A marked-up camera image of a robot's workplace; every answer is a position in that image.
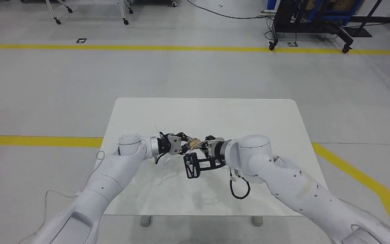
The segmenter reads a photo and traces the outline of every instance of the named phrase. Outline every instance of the cart wheel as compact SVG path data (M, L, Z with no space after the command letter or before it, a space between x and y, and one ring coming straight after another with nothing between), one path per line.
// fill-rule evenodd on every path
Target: cart wheel
M344 47L343 49L342 49L342 53L347 53L347 52L349 52L349 47Z

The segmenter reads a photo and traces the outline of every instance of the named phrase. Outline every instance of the floor marking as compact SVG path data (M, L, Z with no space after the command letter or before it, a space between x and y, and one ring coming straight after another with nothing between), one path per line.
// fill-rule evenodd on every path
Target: floor marking
M101 137L29 137L20 135L0 135L0 146L64 146L64 147L85 147L100 148L103 142ZM318 143L312 143L314 152L332 163L340 170L362 183L375 192L388 215L390 216L390 191L379 182L364 174L345 160L334 155Z
M390 191L384 185L381 185L379 182L364 174L362 171L358 170L347 161L334 155L323 146L317 143L312 143L312 145L316 154L320 155L326 161L332 163L334 166L338 167L340 170L365 185L368 189L375 192L379 196L383 206L390 216Z
M0 44L0 49L52 49L96 51L208 51L208 52L271 52L268 47L256 46L148 46L148 45L52 45L52 44ZM327 48L275 48L272 52L301 54L343 54L341 49ZM350 50L348 54L390 55L390 50Z

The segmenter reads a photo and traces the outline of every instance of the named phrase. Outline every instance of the metal stand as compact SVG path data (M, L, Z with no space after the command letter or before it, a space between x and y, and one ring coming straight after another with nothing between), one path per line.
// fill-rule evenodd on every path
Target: metal stand
M68 5L66 5L62 0L58 0L58 2L61 3L62 5L64 5L69 13L73 13L73 10ZM57 17L54 15L53 9L51 8L50 0L46 0L46 3L49 7L49 10L50 10L51 15L53 16L53 19L55 20L55 22L57 24L61 24L61 21L59 19L57 19Z
M260 226L263 225L263 217L261 217L261 216L252 216L250 218L250 222L252 223L253 226L260 227Z
M329 33L337 35L345 42L342 49L343 53L349 52L350 45L353 43L353 39L336 23L331 23L323 19L323 15L329 5L330 0L325 0L321 8L318 11L317 17L312 22L301 23L303 13L306 11L306 7L309 0L304 0L301 5L300 0L290 1L281 0L279 8L276 12L274 22L272 24L272 39L269 42L269 49L274 50L278 43L278 32L284 33ZM296 20L291 22L291 18L296 16Z
M351 37L372 37L368 31L365 30L364 26L367 24L371 16L374 14L376 9L378 8L379 4L382 2L382 0L378 0L371 11L368 13L367 18L361 23L361 26L358 28L344 28L344 30L351 36Z
M142 215L141 216L140 225L142 227L148 227L149 225L151 225L151 222L152 222L152 216L150 216L150 215Z
M128 25L128 24L129 24L129 21L124 17L122 0L119 0L119 7L121 8L121 15L122 15L123 23L124 23L125 25Z
M132 10L132 2L131 2L131 0L123 0L123 2L124 2L124 5L126 5L126 7L128 8L129 14L132 15L134 13L134 11Z

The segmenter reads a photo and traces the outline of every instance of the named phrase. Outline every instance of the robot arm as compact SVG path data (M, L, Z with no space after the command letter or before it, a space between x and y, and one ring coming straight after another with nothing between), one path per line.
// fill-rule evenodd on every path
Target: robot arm
M163 153L155 137L119 138L113 155L105 156L79 197L37 233L34 244L96 243L100 218L110 202L133 179L142 161Z
M390 243L390 229L371 214L344 202L323 188L289 159L274 157L262 135L228 143L225 162L245 178L260 178L270 193L319 226L332 243Z

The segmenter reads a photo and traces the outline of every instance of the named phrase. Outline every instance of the white table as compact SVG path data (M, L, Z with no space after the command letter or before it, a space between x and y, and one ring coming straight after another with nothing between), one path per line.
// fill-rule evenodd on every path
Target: white table
M290 99L119 98L101 150L109 152L124 134L158 136L184 132L201 140L214 135L226 140L249 134L267 135L275 155L286 156L325 188L296 103ZM236 184L243 195L246 185ZM187 179L182 156L164 156L158 165L143 162L130 185L105 211L107 215L300 216L275 199L265 184L251 184L244 200L229 189L226 168L203 171Z

